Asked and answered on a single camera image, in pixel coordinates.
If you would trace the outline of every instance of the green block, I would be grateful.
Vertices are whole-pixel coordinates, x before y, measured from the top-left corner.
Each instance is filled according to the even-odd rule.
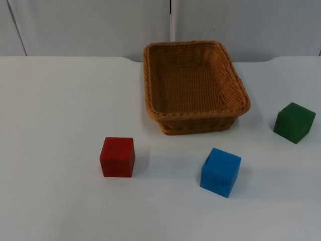
[[[315,115],[313,111],[292,102],[277,115],[273,131],[297,144],[309,133]]]

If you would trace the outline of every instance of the white wall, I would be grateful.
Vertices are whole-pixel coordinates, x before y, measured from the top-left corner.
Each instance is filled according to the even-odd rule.
[[[0,56],[24,56],[6,0],[0,0]]]
[[[321,50],[320,0],[172,2],[176,41],[218,40],[234,61],[317,56]]]
[[[169,41],[169,0],[9,0],[28,56],[142,60]]]

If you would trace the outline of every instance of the red block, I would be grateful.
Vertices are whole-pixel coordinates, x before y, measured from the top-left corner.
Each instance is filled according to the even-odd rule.
[[[106,137],[99,159],[105,177],[131,177],[135,161],[133,138]]]

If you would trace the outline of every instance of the blue cube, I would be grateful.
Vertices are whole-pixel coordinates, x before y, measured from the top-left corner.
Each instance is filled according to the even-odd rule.
[[[201,187],[229,197],[240,163],[240,157],[213,148],[202,167]]]

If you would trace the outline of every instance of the wicker basket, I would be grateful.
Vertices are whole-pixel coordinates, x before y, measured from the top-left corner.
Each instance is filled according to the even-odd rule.
[[[228,129],[250,100],[215,41],[155,43],[144,50],[145,104],[167,135]]]

